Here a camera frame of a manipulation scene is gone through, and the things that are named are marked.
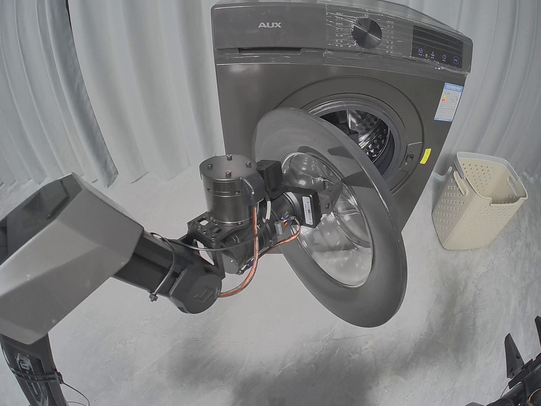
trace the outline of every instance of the rotary knob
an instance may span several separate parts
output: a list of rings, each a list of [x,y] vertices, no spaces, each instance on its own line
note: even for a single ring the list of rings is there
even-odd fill
[[[351,35],[361,47],[374,48],[382,40],[382,29],[373,19],[358,18]]]

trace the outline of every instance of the qr code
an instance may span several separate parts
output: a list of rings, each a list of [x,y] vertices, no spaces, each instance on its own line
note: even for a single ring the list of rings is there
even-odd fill
[[[447,94],[447,100],[449,104],[458,104],[459,99],[460,99],[460,95],[458,93],[449,92]]]

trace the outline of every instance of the gray marble floor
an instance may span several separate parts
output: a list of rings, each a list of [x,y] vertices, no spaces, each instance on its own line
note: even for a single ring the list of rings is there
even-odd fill
[[[201,315],[108,280],[51,332],[58,369],[100,405],[465,405],[499,397],[504,336],[537,355],[541,314],[541,187],[490,246],[451,252],[437,240],[433,176],[403,231],[409,269],[398,314],[350,326],[302,286],[282,255],[266,255],[243,293]],[[31,192],[1,199],[0,214]],[[146,229],[170,237],[203,210],[198,172],[151,175],[107,190]],[[228,278],[226,286],[239,278]],[[25,406],[0,363],[0,405]],[[80,400],[66,390],[69,400]]]

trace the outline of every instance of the white curtain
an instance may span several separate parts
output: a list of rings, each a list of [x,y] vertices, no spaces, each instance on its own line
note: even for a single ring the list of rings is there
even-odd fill
[[[75,54],[63,0],[0,0],[4,184],[68,171],[107,183],[115,165],[125,181],[148,171],[169,179],[222,153],[216,1],[69,0]],[[466,150],[541,173],[541,0],[390,1],[473,39],[472,72],[438,170]]]
[[[167,179],[223,152],[210,27],[217,1],[69,0],[85,84],[120,176]],[[473,39],[438,170],[466,150],[541,172],[541,0],[390,1]]]
[[[0,0],[0,182],[117,171],[99,130],[65,0]]]

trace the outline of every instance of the barcode label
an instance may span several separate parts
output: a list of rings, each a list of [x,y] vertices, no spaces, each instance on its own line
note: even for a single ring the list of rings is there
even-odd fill
[[[306,223],[313,226],[314,221],[312,220],[312,203],[310,202],[310,197],[302,196],[302,204],[305,208]]]

